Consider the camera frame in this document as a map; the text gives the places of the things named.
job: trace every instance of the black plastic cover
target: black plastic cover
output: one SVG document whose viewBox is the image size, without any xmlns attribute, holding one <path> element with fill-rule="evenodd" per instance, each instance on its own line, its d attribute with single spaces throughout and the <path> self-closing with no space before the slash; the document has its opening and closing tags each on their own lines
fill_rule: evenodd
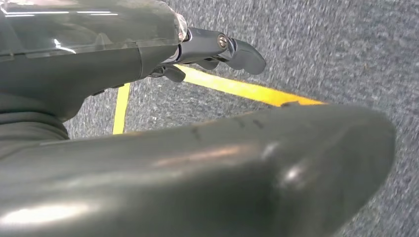
<svg viewBox="0 0 419 237">
<path fill-rule="evenodd" d="M 184 18 L 156 0 L 0 0 L 0 56 L 177 45 Z"/>
</svg>

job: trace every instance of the metal screw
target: metal screw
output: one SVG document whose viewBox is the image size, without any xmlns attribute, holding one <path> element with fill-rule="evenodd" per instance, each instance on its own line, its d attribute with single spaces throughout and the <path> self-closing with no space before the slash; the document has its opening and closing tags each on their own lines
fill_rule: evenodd
<svg viewBox="0 0 419 237">
<path fill-rule="evenodd" d="M 220 48 L 225 49 L 228 45 L 228 39 L 225 35 L 218 36 L 218 46 Z"/>
</svg>

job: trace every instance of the glossy black surface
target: glossy black surface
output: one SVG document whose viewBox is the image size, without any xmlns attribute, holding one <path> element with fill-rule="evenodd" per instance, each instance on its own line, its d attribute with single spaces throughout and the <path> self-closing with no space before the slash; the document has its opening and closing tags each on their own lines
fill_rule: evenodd
<svg viewBox="0 0 419 237">
<path fill-rule="evenodd" d="M 324 237 L 370 199 L 395 130 L 349 106 L 31 144 L 0 159 L 2 237 Z"/>
<path fill-rule="evenodd" d="M 186 37 L 183 17 L 156 0 L 0 0 L 0 10 L 0 55 L 178 45 Z"/>
</svg>

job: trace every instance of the yellow tape line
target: yellow tape line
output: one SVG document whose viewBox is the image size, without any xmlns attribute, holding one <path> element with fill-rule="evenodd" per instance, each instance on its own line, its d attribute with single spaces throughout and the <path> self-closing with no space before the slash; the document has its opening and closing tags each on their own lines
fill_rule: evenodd
<svg viewBox="0 0 419 237">
<path fill-rule="evenodd" d="M 127 83 L 118 89 L 117 105 L 115 109 L 114 131 L 113 134 L 123 134 L 125 127 L 125 114 L 128 106 L 129 87 Z"/>
<path fill-rule="evenodd" d="M 214 90 L 241 96 L 255 101 L 260 101 L 269 105 L 281 106 L 288 102 L 299 102 L 301 105 L 323 104 L 320 101 L 311 100 L 305 97 L 285 93 L 260 85 L 249 84 L 241 81 L 213 76 L 193 68 L 178 66 L 186 73 L 186 82 L 205 86 Z"/>
<path fill-rule="evenodd" d="M 281 106 L 288 102 L 299 102 L 302 105 L 323 104 L 320 101 L 311 100 L 305 97 L 285 93 L 260 85 L 249 84 L 236 80 L 213 76 L 193 68 L 178 66 L 186 73 L 185 82 L 205 86 L 214 90 L 241 96 L 269 105 Z M 125 114 L 128 106 L 129 83 L 118 89 L 117 105 L 115 110 L 115 121 L 113 134 L 122 134 L 125 126 Z"/>
</svg>

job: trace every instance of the gray carpet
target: gray carpet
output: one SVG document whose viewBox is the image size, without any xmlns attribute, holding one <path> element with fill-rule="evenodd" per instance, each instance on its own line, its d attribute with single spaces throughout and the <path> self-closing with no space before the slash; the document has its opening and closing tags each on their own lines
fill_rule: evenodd
<svg viewBox="0 0 419 237">
<path fill-rule="evenodd" d="M 331 103 L 384 111 L 399 131 L 387 184 L 336 236 L 419 236 L 419 3 L 415 0 L 167 0 L 191 26 L 258 48 L 267 70 L 215 74 Z M 116 91 L 90 98 L 67 125 L 74 137 L 112 132 Z M 147 79 L 131 88 L 126 131 L 268 108 L 191 84 Z"/>
</svg>

